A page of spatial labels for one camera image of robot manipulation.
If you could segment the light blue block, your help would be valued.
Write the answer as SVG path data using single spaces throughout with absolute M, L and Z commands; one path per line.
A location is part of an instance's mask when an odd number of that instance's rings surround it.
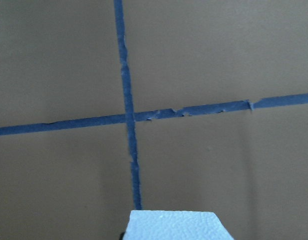
M 122 240 L 232 240 L 213 212 L 133 210 Z

